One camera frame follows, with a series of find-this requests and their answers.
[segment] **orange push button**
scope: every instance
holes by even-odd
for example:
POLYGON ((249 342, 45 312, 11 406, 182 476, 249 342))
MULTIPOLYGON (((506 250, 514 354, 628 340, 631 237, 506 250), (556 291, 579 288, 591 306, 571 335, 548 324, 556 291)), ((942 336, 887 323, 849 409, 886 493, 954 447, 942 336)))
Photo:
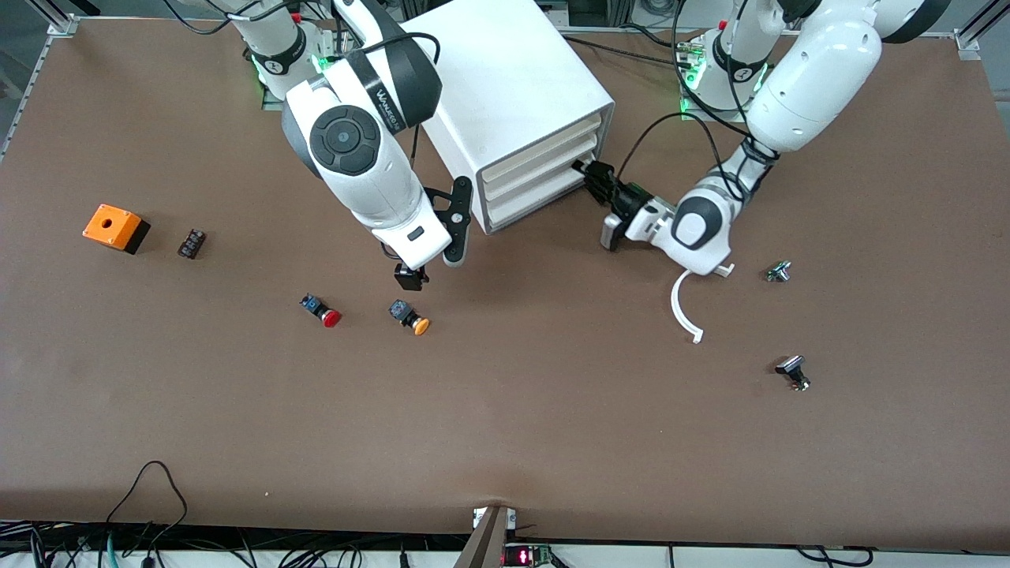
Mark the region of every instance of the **orange push button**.
POLYGON ((149 229, 147 221, 137 215, 103 203, 98 206, 82 234, 110 249, 133 255, 149 229))

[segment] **black base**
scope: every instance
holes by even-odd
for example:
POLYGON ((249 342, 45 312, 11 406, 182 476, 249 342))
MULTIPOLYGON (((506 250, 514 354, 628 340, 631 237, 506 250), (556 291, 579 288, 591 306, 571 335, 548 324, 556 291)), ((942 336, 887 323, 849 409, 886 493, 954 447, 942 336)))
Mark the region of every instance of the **black base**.
POLYGON ((143 238, 147 235, 148 230, 150 230, 150 224, 141 219, 140 224, 138 224, 136 230, 133 231, 133 235, 130 236, 129 242, 126 243, 126 248, 123 249, 123 252, 135 255, 136 250, 140 247, 140 243, 143 242, 143 238))

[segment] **white curved part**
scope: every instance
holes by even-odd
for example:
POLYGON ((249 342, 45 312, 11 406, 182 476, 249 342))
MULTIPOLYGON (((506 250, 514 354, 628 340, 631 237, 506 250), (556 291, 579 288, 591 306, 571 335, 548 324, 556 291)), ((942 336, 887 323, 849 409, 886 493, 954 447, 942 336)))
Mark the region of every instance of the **white curved part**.
POLYGON ((705 330, 692 323, 691 320, 688 319, 688 316, 684 315, 684 310, 681 309, 681 284, 684 283, 684 280, 690 274, 693 273, 690 270, 685 270, 684 274, 677 279, 677 282, 674 282, 674 288, 670 291, 670 306, 674 309, 674 317, 677 318, 677 322, 680 323, 681 327, 684 327, 687 333, 694 336, 692 341, 695 344, 699 344, 701 343, 701 337, 705 334, 705 330))
POLYGON ((736 265, 734 264, 731 264, 729 266, 720 265, 715 267, 715 270, 713 270, 712 272, 718 274, 723 278, 729 278, 729 275, 732 274, 734 268, 736 268, 736 265))

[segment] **cable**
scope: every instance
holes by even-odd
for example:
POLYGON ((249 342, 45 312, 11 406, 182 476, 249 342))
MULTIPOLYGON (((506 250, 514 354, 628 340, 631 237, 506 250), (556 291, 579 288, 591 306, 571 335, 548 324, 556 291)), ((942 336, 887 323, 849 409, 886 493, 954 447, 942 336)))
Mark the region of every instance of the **cable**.
POLYGON ((554 568, 569 568, 569 565, 566 564, 564 560, 558 558, 554 551, 547 549, 547 552, 550 554, 550 564, 552 564, 554 568))
POLYGON ((323 15, 322 15, 322 14, 320 14, 320 13, 319 13, 319 11, 318 11, 318 10, 316 10, 316 9, 315 9, 314 7, 312 7, 312 4, 314 4, 314 2, 302 2, 302 4, 304 4, 304 5, 308 6, 309 10, 312 10, 312 13, 313 13, 313 14, 315 14, 315 16, 316 16, 317 18, 319 18, 319 19, 321 19, 321 20, 324 20, 324 19, 326 19, 325 17, 323 17, 323 15))
POLYGON ((218 23, 214 27, 211 27, 209 29, 201 29, 183 19, 183 17, 179 15, 179 12, 176 11, 175 7, 172 5, 171 2, 169 2, 169 0, 162 0, 162 3, 169 8, 169 11, 172 12, 172 15, 175 16, 177 20, 179 20, 179 23, 188 27, 189 30, 192 31, 193 33, 199 33, 200 35, 210 35, 212 33, 217 33, 218 31, 224 29, 226 25, 231 23, 231 20, 225 17, 223 20, 220 21, 220 23, 218 23))
POLYGON ((647 27, 645 27, 643 25, 638 25, 636 23, 628 22, 628 23, 622 23, 619 27, 630 28, 630 29, 637 29, 645 37, 648 37, 653 43, 656 43, 659 45, 663 45, 664 48, 673 48, 674 46, 673 43, 671 43, 670 41, 667 41, 665 39, 661 39, 659 35, 652 33, 651 31, 648 30, 647 27))
POLYGON ((119 568, 119 561, 116 560, 116 551, 112 546, 112 533, 105 538, 105 552, 109 554, 109 566, 112 568, 119 568))
POLYGON ((245 553, 249 555, 249 562, 246 562, 246 564, 249 565, 249 568, 260 568, 256 563, 256 555, 252 554, 252 549, 249 548, 249 542, 245 540, 245 532, 239 528, 235 528, 235 531, 238 532, 238 538, 242 540, 242 546, 245 547, 245 553))
POLYGON ((414 158, 417 157, 417 134, 420 124, 414 126, 414 141, 410 144, 410 169, 414 169, 414 158))
POLYGON ((242 17, 239 17, 239 18, 234 17, 236 15, 240 15, 241 14, 241 10, 239 10, 239 11, 235 12, 234 14, 228 14, 228 17, 230 19, 243 19, 243 20, 246 20, 246 21, 260 21, 262 19, 269 18, 270 16, 272 16, 278 10, 284 10, 284 9, 288 8, 289 6, 297 6, 297 5, 301 4, 305 0, 284 0, 284 2, 281 2, 280 4, 277 4, 276 6, 270 8, 269 10, 261 12, 259 14, 255 15, 255 16, 247 16, 247 17, 242 16, 242 17))
POLYGON ((572 41, 573 43, 581 43, 583 45, 589 45, 590 48, 596 48, 597 50, 603 50, 605 52, 610 52, 612 54, 617 54, 617 55, 624 56, 624 57, 627 57, 627 58, 634 58, 636 60, 650 61, 650 62, 654 62, 654 63, 662 63, 664 65, 672 65, 674 67, 678 67, 678 66, 681 65, 681 64, 679 64, 677 62, 672 62, 672 61, 668 61, 668 60, 664 60, 664 59, 660 59, 660 58, 653 58, 651 56, 645 56, 645 55, 642 55, 642 54, 636 54, 634 52, 625 52, 624 50, 618 50, 617 48, 611 48, 610 45, 603 45, 601 43, 594 43, 592 41, 587 41, 585 39, 580 39, 578 37, 572 37, 571 35, 565 35, 564 37, 566 39, 568 39, 569 41, 572 41))
POLYGON ((870 566, 871 564, 874 563, 874 551, 870 549, 857 549, 867 553, 867 559, 864 560, 863 562, 848 562, 845 560, 838 560, 836 558, 831 558, 830 556, 828 556, 827 551, 824 550, 824 547, 822 546, 815 546, 814 549, 817 552, 821 553, 820 557, 807 554, 807 552, 804 551, 801 547, 796 547, 796 552, 800 553, 803 556, 803 558, 806 558, 807 560, 812 560, 814 562, 823 562, 824 564, 827 565, 827 568, 834 568, 835 565, 848 566, 850 568, 863 568, 864 566, 870 566))
POLYGON ((386 248, 386 244, 383 243, 382 241, 379 242, 379 246, 382 247, 382 254, 385 255, 387 259, 392 260, 392 261, 402 261, 403 260, 399 256, 395 255, 394 253, 391 253, 389 251, 389 249, 386 248))
POLYGON ((621 163, 620 169, 617 170, 617 179, 619 180, 621 178, 621 174, 624 173, 624 168, 628 165, 631 157, 634 156, 634 153, 638 150, 638 146, 641 145, 642 140, 645 139, 645 136, 648 135, 652 128, 659 126, 665 120, 669 120, 670 118, 674 118, 676 116, 686 116, 700 124, 702 129, 705 130, 705 136, 708 137, 708 144, 712 149, 712 156, 715 158, 715 165, 719 169, 719 175, 722 177, 722 183, 726 185, 726 190, 729 191, 730 197, 742 203, 744 200, 744 190, 740 187, 739 177, 737 176, 730 181, 729 176, 726 175, 726 171, 722 168, 722 157, 719 156, 719 149, 715 145, 715 138, 712 137, 712 130, 709 129, 708 124, 706 124, 704 120, 695 114, 691 114, 690 112, 671 112, 670 114, 665 114, 660 118, 656 118, 655 121, 649 124, 648 127, 645 128, 645 130, 638 136, 638 139, 635 140, 634 145, 631 147, 631 151, 628 152, 628 155, 624 158, 624 162, 621 163), (734 193, 730 189, 730 185, 735 185, 736 191, 739 193, 734 193))
MULTIPOLYGON (((676 43, 677 42, 677 22, 680 21, 681 12, 684 11, 684 4, 685 4, 686 0, 674 0, 674 1, 677 2, 678 4, 677 4, 677 10, 674 11, 674 19, 671 22, 670 27, 673 30, 673 33, 674 33, 673 39, 674 39, 674 42, 676 43)), ((676 53, 677 52, 677 46, 674 45, 673 50, 674 50, 674 61, 677 61, 677 53, 676 53)), ((734 132, 736 132, 736 133, 738 133, 740 135, 744 135, 745 136, 745 135, 747 135, 749 133, 746 130, 743 130, 743 129, 739 128, 738 126, 736 126, 734 124, 730 124, 729 122, 726 122, 725 120, 723 120, 722 118, 720 118, 716 114, 716 110, 715 109, 713 109, 712 107, 708 106, 707 104, 705 104, 705 101, 703 101, 700 98, 698 98, 698 95, 696 95, 695 92, 692 91, 690 87, 688 87, 688 82, 684 80, 684 74, 681 73, 680 66, 675 67, 674 68, 674 72, 677 74, 677 80, 681 83, 681 90, 683 92, 685 92, 685 93, 688 94, 688 98, 690 98, 692 102, 694 102, 696 105, 698 105, 698 107, 701 108, 702 112, 704 112, 705 114, 707 114, 712 120, 715 120, 719 124, 722 124, 723 126, 729 128, 730 130, 732 130, 732 131, 734 131, 734 132)))
POLYGON ((123 550, 122 553, 120 553, 123 558, 129 557, 131 554, 136 552, 136 549, 140 548, 140 543, 143 542, 143 536, 147 534, 147 530, 150 529, 152 525, 154 525, 153 520, 148 520, 146 524, 144 524, 143 531, 141 531, 140 536, 137 537, 136 543, 133 545, 133 548, 129 550, 123 550))
MULTIPOLYGON (((424 33, 423 31, 406 31, 404 33, 401 33, 400 35, 394 35, 393 37, 388 37, 386 39, 383 39, 382 41, 379 41, 378 43, 373 43, 368 48, 360 48, 359 50, 355 51, 361 51, 362 53, 365 54, 371 54, 372 52, 379 51, 385 48, 386 45, 389 45, 390 43, 396 43, 397 41, 403 41, 404 39, 413 39, 417 37, 420 37, 421 39, 428 39, 429 41, 435 44, 435 55, 434 57, 431 58, 431 61, 435 65, 438 65, 438 58, 441 57, 441 41, 439 41, 438 38, 435 37, 434 35, 431 35, 430 33, 424 33)), ((328 58, 326 58, 326 61, 328 61, 329 63, 336 63, 342 59, 345 59, 346 57, 347 54, 339 56, 329 56, 328 58)))
MULTIPOLYGON (((740 104, 740 97, 736 94, 736 87, 733 85, 735 81, 735 76, 733 75, 733 43, 736 40, 736 28, 740 25, 740 16, 743 14, 743 10, 747 7, 747 2, 749 0, 743 0, 740 4, 740 9, 736 11, 736 17, 733 18, 733 29, 729 32, 729 51, 726 52, 726 75, 727 83, 729 83, 729 93, 733 95, 733 102, 736 103, 736 110, 740 113, 740 118, 743 119, 743 125, 747 127, 747 131, 750 131, 750 124, 747 123, 747 113, 743 112, 743 105, 740 104)), ((756 140, 753 134, 747 134, 751 140, 756 140)))
POLYGON ((130 485, 129 490, 126 491, 126 494, 123 495, 123 498, 119 499, 119 502, 116 503, 116 506, 112 507, 112 510, 109 511, 109 514, 106 515, 105 517, 105 523, 110 523, 112 520, 112 515, 114 515, 116 511, 119 510, 119 507, 122 506, 124 502, 126 502, 126 499, 128 499, 129 496, 133 494, 133 490, 136 489, 136 484, 139 483, 140 477, 143 476, 143 472, 146 471, 146 469, 152 465, 157 465, 165 471, 165 476, 169 479, 169 485, 172 487, 172 491, 175 492, 177 497, 179 497, 179 502, 182 503, 183 505, 183 513, 179 515, 179 518, 177 518, 175 523, 169 525, 165 529, 162 529, 160 533, 155 535, 155 538, 152 539, 150 544, 147 545, 147 558, 150 558, 150 553, 155 549, 155 545, 156 543, 158 543, 158 539, 160 539, 162 535, 164 535, 165 533, 167 533, 168 531, 170 531, 171 529, 175 528, 177 525, 182 523, 183 519, 186 518, 186 514, 189 512, 189 505, 186 503, 186 497, 183 497, 183 494, 179 490, 179 487, 176 486, 176 480, 172 478, 172 471, 169 470, 169 466, 165 465, 165 462, 162 462, 161 460, 150 460, 149 462, 143 464, 143 467, 141 467, 140 471, 137 472, 136 478, 133 479, 133 484, 130 485))
POLYGON ((31 528, 31 534, 28 536, 28 548, 31 551, 31 559, 34 561, 35 568, 46 568, 45 545, 42 544, 42 536, 34 527, 31 528))

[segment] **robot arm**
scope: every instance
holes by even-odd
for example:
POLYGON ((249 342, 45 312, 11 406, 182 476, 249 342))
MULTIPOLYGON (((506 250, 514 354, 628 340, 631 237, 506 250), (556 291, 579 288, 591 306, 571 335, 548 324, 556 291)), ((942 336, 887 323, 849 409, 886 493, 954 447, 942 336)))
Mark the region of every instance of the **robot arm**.
POLYGON ((676 207, 646 194, 645 204, 633 214, 613 207, 610 225, 623 225, 624 236, 651 243, 691 272, 712 273, 729 256, 732 221, 780 153, 800 150, 820 134, 863 87, 880 59, 882 34, 884 41, 910 40, 932 25, 948 3, 735 0, 729 25, 694 39, 701 54, 687 62, 696 77, 689 87, 715 109, 735 109, 730 89, 747 101, 786 23, 805 18, 796 42, 750 101, 750 135, 676 207))
POLYGON ((374 0, 336 5, 364 45, 288 92, 285 133, 355 217, 419 270, 451 240, 393 134, 434 114, 441 81, 412 38, 394 39, 403 30, 374 0))
MULTIPOLYGON (((424 265, 449 245, 446 264, 462 264, 469 212, 452 215, 463 220, 449 222, 450 236, 440 218, 446 215, 432 209, 393 137, 430 118, 438 104, 441 81, 424 51, 375 0, 341 0, 332 5, 361 49, 320 74, 311 42, 330 32, 295 24, 284 9, 250 19, 281 0, 227 2, 264 82, 285 101, 282 127, 292 148, 355 217, 399 255, 407 267, 397 267, 401 283, 412 281, 419 289, 426 281, 424 265)), ((450 203, 458 199, 469 194, 449 196, 450 203)))

